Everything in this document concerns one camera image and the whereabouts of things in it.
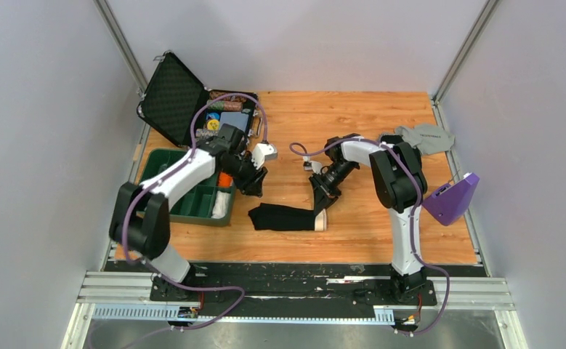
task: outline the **metal frame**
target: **metal frame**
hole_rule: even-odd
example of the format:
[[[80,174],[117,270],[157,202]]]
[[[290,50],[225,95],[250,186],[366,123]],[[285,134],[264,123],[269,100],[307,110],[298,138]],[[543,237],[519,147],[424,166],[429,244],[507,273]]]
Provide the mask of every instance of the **metal frame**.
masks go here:
[[[105,21],[113,40],[116,42],[116,46],[120,49],[120,53],[126,62],[126,65],[129,66],[131,70],[131,74],[137,82],[137,86],[142,90],[146,90],[147,82],[144,72],[140,67],[140,64],[137,62],[137,58],[133,54],[131,47],[129,46],[129,42],[126,41],[122,30],[120,29],[120,25],[116,20],[116,16],[113,15],[113,11],[107,2],[107,0],[93,0],[94,5],[97,6],[99,13],[101,14],[101,18]]]
[[[84,278],[67,334],[64,349],[82,348],[91,320],[169,321],[177,318],[179,307],[197,306],[196,302],[153,302],[149,300],[152,273],[88,272]],[[348,276],[328,281],[362,281],[384,276]],[[431,277],[437,295],[437,305],[426,309],[440,309],[445,295],[445,278]],[[483,310],[494,312],[507,349],[526,349],[517,313],[509,288],[503,278],[451,278],[448,311]],[[276,324],[357,324],[390,325],[394,311],[410,310],[413,306],[375,306],[373,318],[257,318],[228,316],[223,322]],[[202,316],[194,321],[208,321]]]
[[[452,81],[456,77],[459,68],[471,51],[474,43],[481,34],[487,21],[494,13],[499,0],[487,0],[479,17],[475,21],[469,35],[464,41],[456,59],[453,61],[445,75],[439,89],[432,97],[434,116],[437,123],[447,129],[443,120],[440,101],[448,91]],[[131,51],[120,26],[106,0],[94,0],[106,25],[110,29],[112,37],[129,66],[135,81],[140,89],[145,91],[147,79],[145,78],[137,59]],[[137,170],[145,151],[147,136],[150,127],[145,126],[136,156],[133,159],[133,167],[130,180],[137,176]],[[460,165],[455,151],[447,152],[448,163],[452,170],[454,179],[460,177]],[[476,253],[478,262],[485,264],[490,274],[490,265],[485,260],[481,251],[482,239],[478,236],[474,226],[474,212],[469,210],[465,215],[469,234]],[[113,259],[116,244],[110,243],[108,258]],[[73,315],[71,317],[62,348],[82,348],[89,331],[89,325],[93,318],[132,318],[142,320],[167,320],[173,316],[179,306],[195,306],[192,302],[153,302],[150,301],[150,288],[152,287],[151,273],[111,273],[111,272],[88,272],[84,278]],[[347,278],[384,278],[381,276],[353,276]],[[439,309],[445,293],[444,278],[430,278],[434,282],[437,293],[438,304],[434,309]],[[375,317],[370,319],[298,319],[298,318],[244,318],[226,317],[223,321],[229,322],[276,322],[276,323],[299,323],[299,324],[388,324],[391,320],[389,314],[395,310],[408,310],[408,306],[379,306],[375,307]],[[494,312],[501,330],[501,339],[506,349],[526,349],[524,334],[522,333],[517,312],[509,293],[509,288],[503,278],[451,278],[451,293],[448,310],[483,310]],[[198,321],[207,321],[208,317],[202,317]]]
[[[454,61],[452,62],[452,65],[450,66],[448,72],[445,74],[445,77],[441,81],[437,92],[432,97],[432,99],[437,104],[443,99],[443,96],[445,96],[445,93],[450,88],[452,81],[456,77],[456,74],[458,74],[458,70],[465,61],[466,56],[469,54],[469,52],[471,52],[471,49],[475,45],[477,38],[480,37],[480,34],[484,30],[486,23],[488,23],[490,17],[492,17],[494,10],[496,9],[496,6],[499,2],[501,2],[501,0],[487,0],[484,4],[480,15],[477,17],[475,23],[471,27],[469,35],[467,35],[466,39],[464,39],[464,43],[458,51],[456,58],[454,58]]]

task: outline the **purple object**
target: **purple object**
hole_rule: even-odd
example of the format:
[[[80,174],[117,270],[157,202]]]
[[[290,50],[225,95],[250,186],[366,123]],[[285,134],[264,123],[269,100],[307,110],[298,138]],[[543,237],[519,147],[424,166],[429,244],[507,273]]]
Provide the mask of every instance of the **purple object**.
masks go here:
[[[450,225],[469,208],[480,178],[475,173],[464,175],[454,184],[446,183],[424,199],[422,206],[443,225]]]

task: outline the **green organizer box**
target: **green organizer box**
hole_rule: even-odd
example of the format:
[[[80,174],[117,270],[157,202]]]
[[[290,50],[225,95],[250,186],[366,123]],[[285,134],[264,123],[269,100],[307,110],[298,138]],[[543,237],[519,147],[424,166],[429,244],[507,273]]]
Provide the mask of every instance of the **green organizer box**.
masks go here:
[[[174,149],[155,149],[146,161],[140,182],[155,177],[168,167],[182,159],[186,151]],[[193,189],[189,190],[169,211],[169,221],[198,225],[223,227],[231,221],[231,209],[235,198],[235,186],[229,188],[217,187],[219,173],[203,180]],[[227,213],[223,218],[212,218],[212,208],[219,191],[231,193]]]

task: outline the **suitcase lid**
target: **suitcase lid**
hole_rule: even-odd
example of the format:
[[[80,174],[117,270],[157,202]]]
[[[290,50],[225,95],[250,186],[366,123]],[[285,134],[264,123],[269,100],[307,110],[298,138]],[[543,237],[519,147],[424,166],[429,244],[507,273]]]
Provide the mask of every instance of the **suitcase lid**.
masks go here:
[[[207,101],[204,85],[171,51],[161,56],[137,115],[176,146],[190,145],[190,122]]]

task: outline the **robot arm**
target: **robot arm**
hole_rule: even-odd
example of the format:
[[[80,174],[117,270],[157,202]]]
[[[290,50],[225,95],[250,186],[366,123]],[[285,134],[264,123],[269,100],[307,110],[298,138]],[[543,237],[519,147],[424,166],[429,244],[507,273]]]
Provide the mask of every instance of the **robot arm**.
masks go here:
[[[146,193],[131,212],[128,229],[130,250],[143,257],[170,279],[180,282],[187,275],[190,264],[169,245],[169,210],[194,186],[221,170],[232,176],[235,186],[244,195],[261,196],[262,183],[267,169],[264,162],[275,159],[274,146],[259,143],[253,153],[246,151],[244,132],[238,128],[223,125],[218,135],[200,141],[189,163],[187,153],[165,172],[139,185],[124,183],[118,191],[109,235],[121,243],[122,225],[130,203],[145,188],[154,188]]]
[[[358,138],[359,135],[347,135],[343,138]],[[328,140],[326,146],[339,141],[335,137]],[[389,145],[399,156],[413,175],[422,193],[426,193],[426,178],[421,171],[421,158],[419,152],[412,149],[408,143]],[[398,168],[396,161],[389,152],[375,144],[367,142],[343,142],[326,151],[332,164],[323,167],[319,173],[310,177],[313,196],[315,199],[315,214],[327,209],[340,197],[338,185],[351,173],[359,169],[359,164],[371,168],[375,182],[376,194],[383,206],[388,208],[392,221],[392,235],[394,242],[394,257],[392,267],[396,270],[397,288],[401,294],[411,292],[423,286],[426,276],[423,265],[413,256],[411,250],[411,235],[409,222],[411,210],[417,199],[417,192],[413,183],[402,169]],[[419,252],[419,214],[418,207],[414,214],[413,238],[417,252]]]

